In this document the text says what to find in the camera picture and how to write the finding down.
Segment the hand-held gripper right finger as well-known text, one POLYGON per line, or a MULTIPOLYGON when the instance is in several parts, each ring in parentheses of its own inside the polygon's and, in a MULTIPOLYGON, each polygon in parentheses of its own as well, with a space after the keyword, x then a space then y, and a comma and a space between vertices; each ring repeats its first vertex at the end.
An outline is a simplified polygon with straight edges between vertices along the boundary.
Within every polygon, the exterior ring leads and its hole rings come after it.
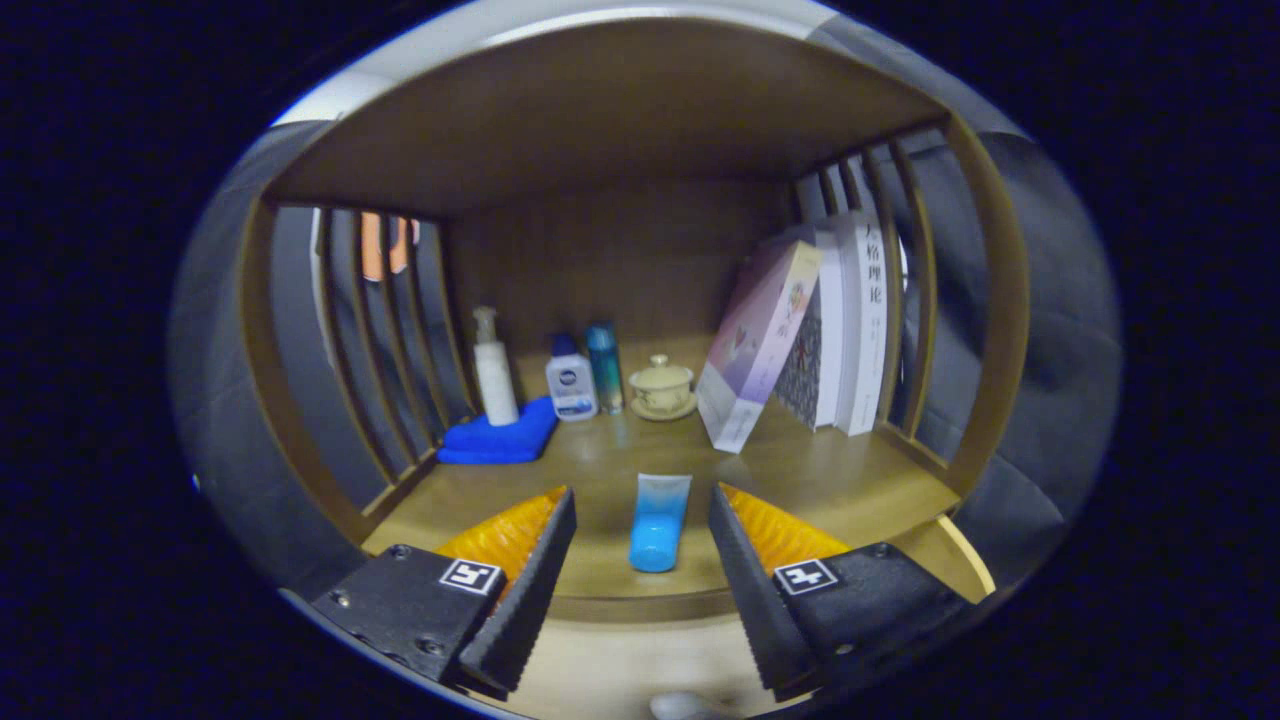
POLYGON ((718 484, 708 525, 762 684, 777 701, 854 691, 932 651, 979 603, 979 556, 940 515, 852 547, 718 484))

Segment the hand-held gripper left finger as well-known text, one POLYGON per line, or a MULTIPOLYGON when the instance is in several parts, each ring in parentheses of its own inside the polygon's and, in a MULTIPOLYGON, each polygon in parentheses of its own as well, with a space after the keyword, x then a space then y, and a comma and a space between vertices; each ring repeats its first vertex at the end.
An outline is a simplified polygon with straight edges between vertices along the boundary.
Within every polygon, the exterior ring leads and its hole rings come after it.
POLYGON ((518 688, 576 527, 573 492, 558 486, 435 550, 392 544, 310 607, 379 659, 503 700, 518 688))

